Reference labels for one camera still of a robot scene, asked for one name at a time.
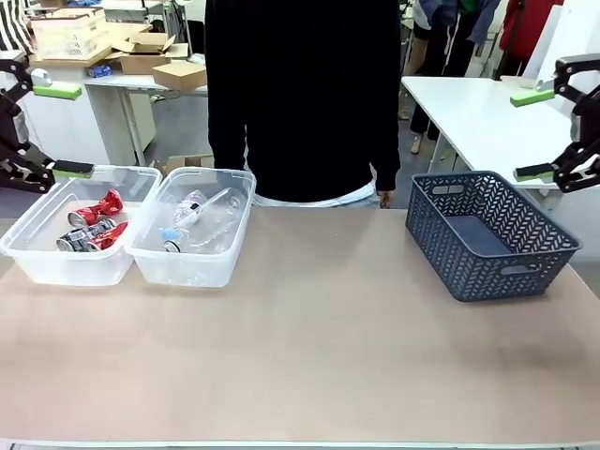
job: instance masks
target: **cardboard box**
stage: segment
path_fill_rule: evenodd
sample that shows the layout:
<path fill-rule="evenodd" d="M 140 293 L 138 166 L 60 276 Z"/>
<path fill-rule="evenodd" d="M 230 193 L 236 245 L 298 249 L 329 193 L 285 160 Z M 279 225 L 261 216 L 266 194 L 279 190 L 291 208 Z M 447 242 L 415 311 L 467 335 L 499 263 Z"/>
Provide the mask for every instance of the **cardboard box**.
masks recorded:
<path fill-rule="evenodd" d="M 207 167 L 213 169 L 215 167 L 215 157 L 212 155 L 192 155 L 188 157 L 170 157 L 167 163 L 163 164 L 160 160 L 155 159 L 150 163 L 150 167 L 154 167 L 162 173 L 162 176 L 167 176 L 173 170 L 180 167 Z"/>
<path fill-rule="evenodd" d="M 129 40 L 117 40 L 112 47 L 124 53 L 163 54 L 175 42 L 175 36 L 166 33 L 138 33 Z"/>
<path fill-rule="evenodd" d="M 188 57 L 187 44 L 173 44 L 164 54 L 128 54 L 120 56 L 121 68 L 125 75 L 152 75 L 152 69 L 164 66 L 176 59 Z"/>
<path fill-rule="evenodd" d="M 139 33 L 129 40 L 116 41 L 125 75 L 152 75 L 152 68 L 164 66 L 174 59 L 188 58 L 187 44 L 173 44 L 175 37 L 164 33 Z"/>
<path fill-rule="evenodd" d="M 206 86 L 206 67 L 187 61 L 152 69 L 154 82 L 174 91 L 188 92 Z"/>

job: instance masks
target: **black sweater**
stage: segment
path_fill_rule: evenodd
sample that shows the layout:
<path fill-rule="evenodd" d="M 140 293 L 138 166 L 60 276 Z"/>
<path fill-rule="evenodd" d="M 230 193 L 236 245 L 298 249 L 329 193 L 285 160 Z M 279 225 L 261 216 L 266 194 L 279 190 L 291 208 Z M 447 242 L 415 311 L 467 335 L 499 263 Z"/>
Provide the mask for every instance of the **black sweater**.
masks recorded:
<path fill-rule="evenodd" d="M 377 172 L 396 187 L 397 0 L 208 0 L 208 133 L 215 166 L 257 193 L 316 202 Z"/>

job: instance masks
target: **striped shirt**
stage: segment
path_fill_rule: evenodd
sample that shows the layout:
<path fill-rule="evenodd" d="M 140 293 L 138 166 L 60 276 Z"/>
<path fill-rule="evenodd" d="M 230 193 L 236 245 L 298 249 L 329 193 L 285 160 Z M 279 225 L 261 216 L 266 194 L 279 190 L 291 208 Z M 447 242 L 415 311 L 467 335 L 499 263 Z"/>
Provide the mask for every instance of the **striped shirt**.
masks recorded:
<path fill-rule="evenodd" d="M 22 2 L 27 0 L 0 0 L 0 51 L 21 50 L 27 54 L 33 53 Z"/>

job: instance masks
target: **clear plastic bin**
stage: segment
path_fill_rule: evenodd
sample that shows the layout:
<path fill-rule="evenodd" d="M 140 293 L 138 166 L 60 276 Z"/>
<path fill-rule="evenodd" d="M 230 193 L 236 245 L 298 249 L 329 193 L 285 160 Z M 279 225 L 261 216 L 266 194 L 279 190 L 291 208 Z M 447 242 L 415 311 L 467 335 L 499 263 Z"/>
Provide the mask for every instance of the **clear plastic bin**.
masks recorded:
<path fill-rule="evenodd" d="M 219 254 L 165 251 L 160 232 L 171 226 L 177 205 L 189 192 L 199 189 L 210 198 L 224 188 L 239 189 L 247 196 L 232 245 Z M 126 244 L 126 250 L 134 256 L 143 277 L 151 283 L 221 288 L 229 283 L 242 248 L 255 188 L 256 178 L 250 172 L 201 167 L 175 169 L 165 178 L 154 199 L 144 207 L 143 226 L 133 241 Z"/>
<path fill-rule="evenodd" d="M 146 197 L 156 193 L 161 175 L 148 167 L 96 166 L 91 178 L 70 178 L 42 195 L 0 239 L 0 251 L 12 257 L 32 281 L 64 286 L 110 286 L 118 283 L 133 258 L 124 244 L 143 222 L 139 213 Z M 73 229 L 67 214 L 96 203 L 114 188 L 124 203 L 114 217 L 127 228 L 106 250 L 90 253 L 59 251 L 56 239 Z"/>

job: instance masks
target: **basket handle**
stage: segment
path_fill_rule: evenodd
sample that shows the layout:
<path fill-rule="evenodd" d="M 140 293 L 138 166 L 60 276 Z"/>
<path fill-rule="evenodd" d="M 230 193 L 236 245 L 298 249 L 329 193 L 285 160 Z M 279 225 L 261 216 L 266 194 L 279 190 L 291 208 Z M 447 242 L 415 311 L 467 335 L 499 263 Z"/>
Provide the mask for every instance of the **basket handle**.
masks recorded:
<path fill-rule="evenodd" d="M 542 264 L 536 258 L 527 258 L 524 261 L 507 264 L 500 269 L 500 275 L 503 277 L 533 275 L 539 273 L 541 270 Z"/>
<path fill-rule="evenodd" d="M 456 183 L 450 183 L 448 185 L 438 185 L 431 189 L 433 195 L 448 195 L 448 194 L 462 194 L 465 190 L 465 185 L 458 185 Z"/>

